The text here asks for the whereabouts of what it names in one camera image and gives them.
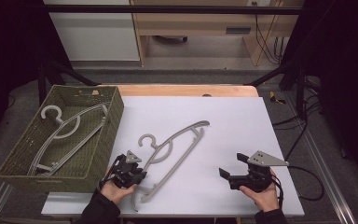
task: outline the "hand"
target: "hand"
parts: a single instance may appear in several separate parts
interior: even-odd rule
[[[275,173],[272,170],[270,171],[272,178],[275,179]],[[271,183],[268,188],[259,193],[256,193],[245,186],[240,186],[240,191],[242,191],[249,198],[253,199],[258,209],[263,210],[264,212],[280,208],[278,204],[277,190],[274,183]]]
[[[107,181],[101,189],[101,194],[118,205],[123,198],[135,191],[136,186],[137,185],[132,185],[127,189],[120,189],[113,181]]]

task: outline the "white tabletop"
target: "white tabletop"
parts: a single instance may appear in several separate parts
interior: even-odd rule
[[[110,163],[130,149],[143,159],[139,166],[142,168],[154,151],[147,138],[142,147],[138,146],[143,134],[153,134],[160,145],[198,121],[208,120],[211,125],[203,127],[203,138],[149,202],[141,203],[143,193],[137,193],[138,212],[131,207],[131,196],[122,201],[122,217],[248,217],[257,212],[251,199],[229,188],[219,175],[219,167],[232,175],[247,175],[248,166],[237,161],[238,152],[250,157],[261,150],[283,158],[261,97],[123,96],[123,101],[124,114]],[[188,149],[193,137],[195,134],[187,132],[176,138],[172,154],[166,161],[150,165],[141,186],[151,188],[158,183]],[[283,212],[289,217],[303,216],[287,168],[272,168],[282,182]],[[90,196],[51,192],[42,214],[79,216]]]

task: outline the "cable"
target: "cable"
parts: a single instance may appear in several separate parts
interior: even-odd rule
[[[253,6],[253,7],[257,7],[257,2],[253,2],[253,3],[252,3],[252,6]],[[266,46],[266,49],[267,49],[267,52],[268,52],[269,56],[267,55],[267,53],[266,53],[266,51],[264,50],[263,46],[260,44],[260,41],[258,40],[258,34],[257,34],[257,33],[260,33],[260,36],[261,36],[261,38],[263,39],[264,46]],[[272,56],[271,52],[269,51],[269,46],[267,45],[267,41],[266,41],[266,39],[264,38],[263,34],[261,33],[261,31],[260,31],[260,29],[259,29],[259,27],[258,27],[257,14],[255,14],[255,40],[257,41],[257,43],[258,43],[258,45],[260,46],[260,48],[263,50],[263,52],[264,52],[264,54],[266,55],[268,61],[269,61],[270,63],[273,63],[273,64],[279,64],[279,62],[277,61],[277,59],[274,58],[274,57]]]
[[[279,37],[276,36],[275,37],[275,41],[274,41],[274,56],[275,56],[275,59],[278,61],[279,64],[281,64],[282,62],[282,53],[283,53],[283,40],[284,40],[284,36],[281,36],[281,47],[280,47],[280,52],[277,53],[277,47],[278,47],[278,39]]]
[[[280,128],[280,129],[274,129],[274,130],[275,130],[275,131],[292,130],[292,129],[296,128],[296,127],[299,127],[299,126],[303,125],[304,123],[305,123],[305,122],[300,123],[300,124],[297,124],[297,125],[292,126],[292,127],[289,127],[289,128]]]
[[[270,63],[273,63],[273,64],[278,64],[278,62],[276,61],[276,59],[274,59],[274,57],[272,57],[272,54],[271,52],[269,51],[269,46],[267,45],[267,42],[266,40],[264,39],[264,36],[263,34],[261,34],[261,31],[260,29],[258,28],[258,19],[257,19],[257,14],[255,14],[255,40],[257,41],[258,45],[260,46],[261,50],[263,50],[264,54],[266,55],[268,61]],[[263,39],[263,42],[264,42],[264,46],[266,46],[266,49],[267,49],[267,52],[269,54],[269,56],[267,55],[266,51],[264,50],[263,46],[260,44],[260,41],[258,40],[258,34],[257,33],[260,33],[261,35],[261,38]]]
[[[320,104],[319,102],[312,104],[309,108],[304,110],[304,113],[306,113],[307,111],[311,110],[312,108],[314,108],[316,105],[319,105],[319,104]],[[273,123],[272,126],[275,127],[275,126],[278,126],[278,125],[282,125],[284,123],[291,122],[291,121],[293,121],[295,119],[298,119],[298,118],[300,118],[300,115],[295,115],[294,117],[292,117],[290,119],[286,119],[286,120],[283,120],[283,121],[280,121],[280,122],[277,122],[277,123]]]
[[[309,96],[305,101],[307,102],[309,99],[313,98],[313,97],[318,97],[319,93],[316,94],[312,94],[311,96]]]
[[[298,198],[304,199],[304,200],[307,200],[307,201],[312,201],[312,202],[316,202],[316,201],[319,201],[319,200],[322,199],[322,197],[324,196],[324,184],[322,183],[322,180],[316,174],[314,174],[313,172],[311,172],[311,171],[309,171],[307,169],[304,169],[304,168],[298,167],[298,166],[294,166],[294,165],[289,165],[287,168],[301,170],[301,171],[304,171],[304,172],[306,172],[306,173],[308,173],[310,175],[313,175],[313,177],[315,177],[316,180],[321,185],[321,195],[319,195],[319,197],[317,197],[317,198],[306,198],[306,197],[303,197],[303,196],[298,196]]]
[[[8,105],[6,109],[11,108],[11,107],[14,105],[14,103],[16,103],[16,97],[15,97],[14,95],[9,95],[9,97],[12,97],[12,98],[13,98],[13,102],[11,102],[11,104]]]
[[[312,89],[312,90],[315,91],[315,92],[320,92],[320,91],[321,91],[321,88],[318,87],[318,86],[315,86],[315,85],[308,79],[308,77],[305,77],[304,80],[305,80],[305,82],[304,82],[304,86],[305,86],[305,87],[308,87],[308,88]]]
[[[289,160],[290,154],[292,154],[292,152],[295,149],[297,143],[300,141],[301,136],[304,134],[305,130],[307,129],[307,125],[308,125],[308,122],[306,121],[305,126],[304,126],[303,130],[301,131],[301,134],[298,136],[298,138],[296,139],[295,143],[292,145],[292,147],[290,148],[290,150],[287,153],[286,157],[284,158],[285,161]]]
[[[278,180],[278,182],[276,180],[274,180],[273,178],[271,178],[272,182],[278,187],[279,189],[279,201],[278,201],[278,204],[279,204],[279,207],[282,209],[282,206],[283,206],[283,189],[282,189],[282,184],[281,184],[281,180],[276,176],[276,175],[272,175],[275,177],[275,179]]]

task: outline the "woven basket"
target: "woven basket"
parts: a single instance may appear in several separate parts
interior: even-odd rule
[[[62,111],[61,119],[66,121],[91,106],[105,102],[110,102],[107,115],[101,109],[82,115],[76,132],[62,139],[54,139],[48,145],[39,162],[45,166],[59,161],[103,122],[102,128],[61,169],[51,176],[27,175],[37,151],[60,126],[55,120],[58,116],[55,110],[48,110],[46,118],[41,118],[45,106],[58,106]],[[93,192],[106,172],[123,110],[124,104],[117,87],[53,86],[0,167],[0,179],[15,188],[31,192]],[[59,135],[71,132],[75,125],[74,119]]]

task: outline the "metal frame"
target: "metal frame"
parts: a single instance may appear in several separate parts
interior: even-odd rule
[[[78,6],[78,5],[47,5],[47,6],[35,6],[35,5],[20,5],[20,9],[23,10],[41,10],[46,12],[66,12],[66,13],[187,13],[187,14],[258,14],[258,15],[310,15],[315,12],[319,12],[319,9],[306,9],[301,7],[184,7],[184,6],[99,6],[99,5],[86,5],[86,6]],[[302,42],[301,46],[304,46],[309,39],[311,34],[307,36],[307,38]],[[64,66],[61,66],[58,62],[42,62],[40,78],[39,78],[39,95],[42,97],[46,96],[46,88],[43,87],[46,83],[44,82],[44,78],[47,77],[44,74],[44,70],[46,70],[46,66],[54,66],[55,68],[61,70],[62,72],[66,72],[72,77],[75,77],[77,80],[85,84],[96,85],[98,83],[94,83],[91,80],[88,80],[76,72],[68,69]],[[285,64],[282,64],[280,67],[275,69],[274,71],[266,74],[260,79],[247,84],[252,86],[258,86],[263,82],[279,75],[280,73],[284,73],[289,68],[292,68],[297,63],[294,60],[291,60]],[[313,139],[309,133],[307,133],[307,141],[310,145],[310,154],[312,159],[315,162],[315,166],[321,173],[321,177],[323,178],[323,182],[326,185],[327,193],[329,194],[333,205],[336,208],[337,215],[341,220],[341,223],[355,223],[354,217],[349,209],[348,205],[343,198],[339,187],[337,186],[334,177],[331,176],[327,166],[324,163],[322,155],[317,150]],[[6,199],[11,192],[12,187],[6,183],[3,183],[0,188],[0,211],[3,205],[6,202]]]

